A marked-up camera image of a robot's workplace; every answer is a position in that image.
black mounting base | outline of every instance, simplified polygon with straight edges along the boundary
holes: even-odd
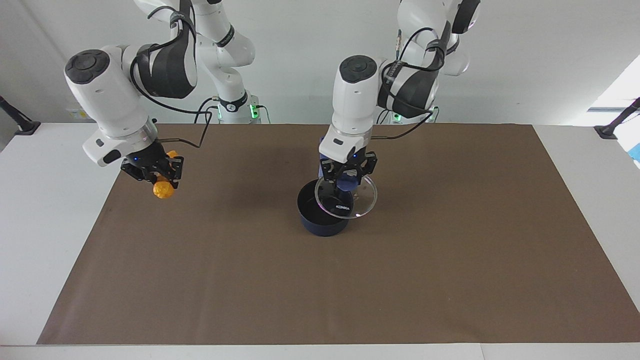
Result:
[[[18,130],[15,132],[16,135],[19,136],[29,136],[29,135],[33,135],[33,133],[36,132],[36,130],[38,129],[38,127],[40,127],[40,122],[39,121],[32,121],[31,124],[33,125],[33,127],[31,128],[31,130],[29,131],[22,131],[22,130]]]

brown mat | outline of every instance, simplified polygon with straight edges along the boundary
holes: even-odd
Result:
[[[213,126],[201,151],[175,146],[184,179],[166,201],[121,174],[38,343],[640,341],[532,127],[435,124],[374,142],[379,203],[330,239],[296,209],[325,131]]]

white wall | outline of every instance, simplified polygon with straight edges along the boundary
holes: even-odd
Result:
[[[166,24],[147,21],[132,0],[5,1],[8,9],[24,4],[22,16],[34,21],[3,8],[0,94],[40,120],[68,120],[72,100],[55,53],[68,58],[107,44],[163,42],[168,35]],[[327,123],[337,65],[352,54],[394,56],[397,3],[225,1],[236,29],[257,48],[255,63],[240,69],[247,88],[269,106],[274,122]],[[638,55],[637,0],[484,0],[481,11],[461,47],[472,55],[469,72],[442,79],[441,121],[567,124]],[[34,28],[44,35],[34,35]],[[186,100],[168,102],[196,108],[212,93],[203,75]],[[147,108],[160,121],[190,120]]]

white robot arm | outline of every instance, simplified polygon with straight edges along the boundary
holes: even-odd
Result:
[[[357,173],[360,183],[374,170],[377,158],[366,153],[366,147],[376,105],[406,118],[431,114],[438,73],[446,66],[445,58],[456,52],[459,35],[475,24],[479,3],[453,0],[446,7],[441,0],[403,0],[398,22],[403,33],[412,35],[400,59],[357,55],[341,63],[333,88],[332,124],[319,148],[328,158],[321,162],[326,181],[335,183],[349,172]],[[459,75],[467,67],[468,62],[454,64],[448,72]]]
[[[137,180],[154,183],[162,175],[176,188],[183,159],[165,154],[156,126],[139,103],[140,94],[174,99],[189,95],[197,84],[198,54],[214,74],[220,103],[228,110],[225,114],[249,123],[254,118],[250,95],[231,67],[251,64],[255,49],[229,23],[221,0],[135,3],[149,19],[170,24],[171,40],[80,52],[69,59],[65,77],[78,102],[98,123],[98,131],[83,145],[87,155],[100,166],[126,157],[122,169]]]

black pole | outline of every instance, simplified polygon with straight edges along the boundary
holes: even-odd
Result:
[[[19,130],[15,132],[16,135],[32,135],[40,126],[39,121],[32,121],[29,117],[23,114],[20,110],[14,108],[11,104],[6,102],[4,97],[0,96],[0,108],[4,110],[16,124],[18,124]]]
[[[603,139],[617,140],[618,137],[613,134],[613,132],[616,130],[616,127],[618,127],[625,120],[627,120],[627,118],[629,118],[629,116],[635,113],[639,108],[640,108],[640,97],[638,97],[636,101],[634,101],[634,103],[631,104],[631,106],[626,108],[625,111],[623,111],[622,114],[620,114],[620,116],[616,118],[616,120],[613,120],[611,124],[606,126],[596,126],[595,127],[596,131],[598,132],[600,137]]]

